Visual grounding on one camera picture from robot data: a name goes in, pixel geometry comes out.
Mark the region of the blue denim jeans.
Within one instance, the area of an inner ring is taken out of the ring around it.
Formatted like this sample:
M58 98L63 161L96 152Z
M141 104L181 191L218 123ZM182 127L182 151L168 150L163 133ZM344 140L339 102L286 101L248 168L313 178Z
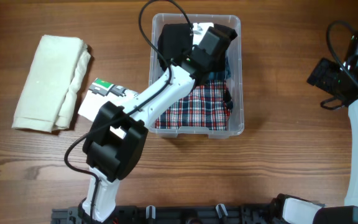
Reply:
M227 56L225 56L225 63L224 63L224 70L218 71L218 72L211 72L208 76L209 80L227 80L230 79L232 76L231 69L229 65L229 59Z

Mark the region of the red navy plaid shirt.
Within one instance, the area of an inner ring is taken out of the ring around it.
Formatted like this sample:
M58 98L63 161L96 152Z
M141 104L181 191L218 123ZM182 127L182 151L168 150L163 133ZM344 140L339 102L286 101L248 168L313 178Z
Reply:
M171 105L157 120L157 129L182 127L225 131L234 103L225 80L209 80Z

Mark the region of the black garment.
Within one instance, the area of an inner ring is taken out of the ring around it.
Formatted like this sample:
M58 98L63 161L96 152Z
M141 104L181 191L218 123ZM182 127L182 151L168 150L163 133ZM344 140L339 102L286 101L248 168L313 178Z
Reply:
M236 30L214 24L200 44L193 45L193 31L188 24L166 24L157 47L168 63L183 68L199 86L209 80L211 72L224 70L227 49L236 37Z

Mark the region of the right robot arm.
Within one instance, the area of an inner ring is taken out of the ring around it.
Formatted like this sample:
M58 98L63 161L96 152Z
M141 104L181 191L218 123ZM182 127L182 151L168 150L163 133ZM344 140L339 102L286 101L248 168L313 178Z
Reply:
M351 122L351 177L344 205L325 207L302 198L280 194L270 204L273 223L358 223L358 31L352 36L342 64L322 58L307 82L331 94L320 103L328 109L329 101L339 100L346 107Z

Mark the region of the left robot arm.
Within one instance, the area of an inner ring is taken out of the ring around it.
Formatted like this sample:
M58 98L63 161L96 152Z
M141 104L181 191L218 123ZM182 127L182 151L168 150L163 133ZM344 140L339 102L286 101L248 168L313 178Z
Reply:
M199 42L171 58L165 73L148 89L121 105L102 105L83 145L92 176L88 196L79 206L85 223L111 220L119 183L138 163L149 127L208 79L236 37L234 29L208 27Z

